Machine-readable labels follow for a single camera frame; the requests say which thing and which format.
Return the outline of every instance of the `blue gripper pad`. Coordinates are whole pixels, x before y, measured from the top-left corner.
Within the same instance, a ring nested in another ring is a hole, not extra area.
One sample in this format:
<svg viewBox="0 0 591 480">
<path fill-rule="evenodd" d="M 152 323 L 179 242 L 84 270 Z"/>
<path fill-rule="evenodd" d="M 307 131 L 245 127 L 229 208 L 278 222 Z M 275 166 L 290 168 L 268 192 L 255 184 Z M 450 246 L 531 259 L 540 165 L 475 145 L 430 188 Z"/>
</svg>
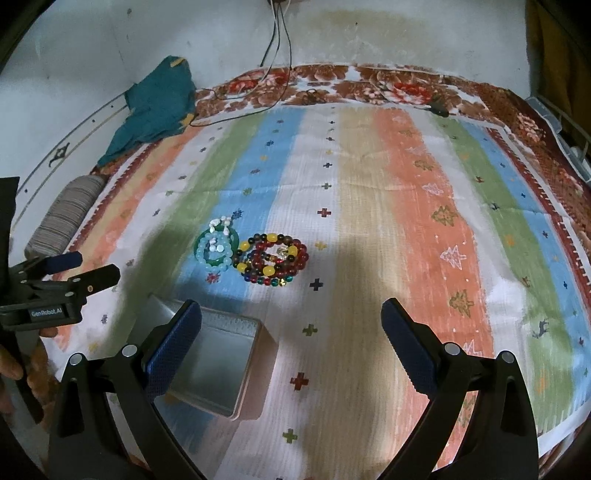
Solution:
<svg viewBox="0 0 591 480">
<path fill-rule="evenodd" d="M 426 329 L 435 339 L 437 337 L 428 326 L 413 322 L 396 299 L 389 299 L 383 303 L 381 316 L 382 328 L 414 389 L 431 398 L 437 391 L 437 365 L 415 334 L 415 330 Z"/>
<path fill-rule="evenodd" d="M 66 254 L 56 255 L 55 257 L 47 257 L 45 259 L 45 273 L 46 275 L 53 275 L 54 273 L 71 270 L 81 265 L 82 254 L 78 251 L 68 252 Z"/>
<path fill-rule="evenodd" d="M 187 352 L 201 330 L 201 308 L 193 300 L 186 301 L 166 325 L 156 327 L 167 329 L 164 338 L 150 349 L 144 372 L 147 384 L 144 389 L 149 402 L 168 390 Z"/>
</svg>

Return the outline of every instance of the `silver screw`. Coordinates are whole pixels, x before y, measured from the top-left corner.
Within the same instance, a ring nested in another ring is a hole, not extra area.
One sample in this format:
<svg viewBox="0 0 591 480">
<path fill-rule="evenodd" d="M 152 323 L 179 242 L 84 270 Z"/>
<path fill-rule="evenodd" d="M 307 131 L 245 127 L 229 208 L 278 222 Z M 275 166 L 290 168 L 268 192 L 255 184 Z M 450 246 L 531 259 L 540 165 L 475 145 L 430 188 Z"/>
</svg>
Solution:
<svg viewBox="0 0 591 480">
<path fill-rule="evenodd" d="M 121 350 L 121 353 L 123 356 L 134 356 L 137 351 L 138 348 L 135 345 L 125 345 L 123 350 Z"/>
<path fill-rule="evenodd" d="M 511 352 L 507 351 L 501 353 L 501 358 L 508 364 L 512 364 L 515 361 L 515 356 Z"/>
<path fill-rule="evenodd" d="M 457 345 L 457 344 L 455 344 L 455 343 L 453 343 L 453 342 L 446 343 L 443 348 L 450 355 L 459 355 L 460 352 L 462 351 L 462 349 L 460 348 L 460 346 Z"/>
<path fill-rule="evenodd" d="M 70 365 L 78 365 L 80 362 L 82 362 L 81 353 L 75 353 L 70 357 Z"/>
</svg>

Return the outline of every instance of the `red cross print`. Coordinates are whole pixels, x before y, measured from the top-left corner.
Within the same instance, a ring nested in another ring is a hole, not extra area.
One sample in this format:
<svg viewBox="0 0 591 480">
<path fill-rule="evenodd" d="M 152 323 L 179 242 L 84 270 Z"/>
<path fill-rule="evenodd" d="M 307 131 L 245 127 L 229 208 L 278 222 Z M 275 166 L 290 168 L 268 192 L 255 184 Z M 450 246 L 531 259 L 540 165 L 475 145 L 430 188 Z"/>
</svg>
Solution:
<svg viewBox="0 0 591 480">
<path fill-rule="evenodd" d="M 306 386 L 308 382 L 309 380 L 307 378 L 304 378 L 304 372 L 298 372 L 297 377 L 292 378 L 290 380 L 290 384 L 295 385 L 294 391 L 300 391 L 302 386 Z"/>
</svg>

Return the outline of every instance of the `gray striped pillow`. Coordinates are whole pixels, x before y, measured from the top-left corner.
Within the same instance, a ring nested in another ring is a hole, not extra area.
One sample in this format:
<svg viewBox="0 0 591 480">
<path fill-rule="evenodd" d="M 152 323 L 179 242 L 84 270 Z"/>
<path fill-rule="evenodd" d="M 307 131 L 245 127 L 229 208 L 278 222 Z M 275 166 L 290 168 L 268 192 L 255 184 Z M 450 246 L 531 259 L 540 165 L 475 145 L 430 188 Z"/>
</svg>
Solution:
<svg viewBox="0 0 591 480">
<path fill-rule="evenodd" d="M 85 175 L 66 185 L 29 240 L 25 256 L 34 258 L 62 254 L 105 184 L 106 179 L 102 176 Z"/>
</svg>

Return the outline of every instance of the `multicolored beaded bracelet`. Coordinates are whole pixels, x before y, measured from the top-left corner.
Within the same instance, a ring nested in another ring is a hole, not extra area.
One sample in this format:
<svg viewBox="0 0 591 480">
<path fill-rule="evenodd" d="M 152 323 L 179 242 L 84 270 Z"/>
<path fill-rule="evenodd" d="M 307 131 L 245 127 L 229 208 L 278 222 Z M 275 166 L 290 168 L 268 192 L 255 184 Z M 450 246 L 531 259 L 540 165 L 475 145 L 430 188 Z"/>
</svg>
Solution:
<svg viewBox="0 0 591 480">
<path fill-rule="evenodd" d="M 267 253 L 267 248 L 274 245 L 278 245 L 276 253 Z M 257 233 L 238 246 L 232 256 L 232 265 L 245 281 L 284 287 L 306 267 L 310 258 L 307 250 L 300 240 L 289 235 Z"/>
<path fill-rule="evenodd" d="M 209 229 L 195 240 L 193 255 L 207 271 L 220 273 L 232 265 L 232 257 L 238 250 L 240 240 L 230 223 L 230 217 L 213 219 L 209 222 Z"/>
</svg>

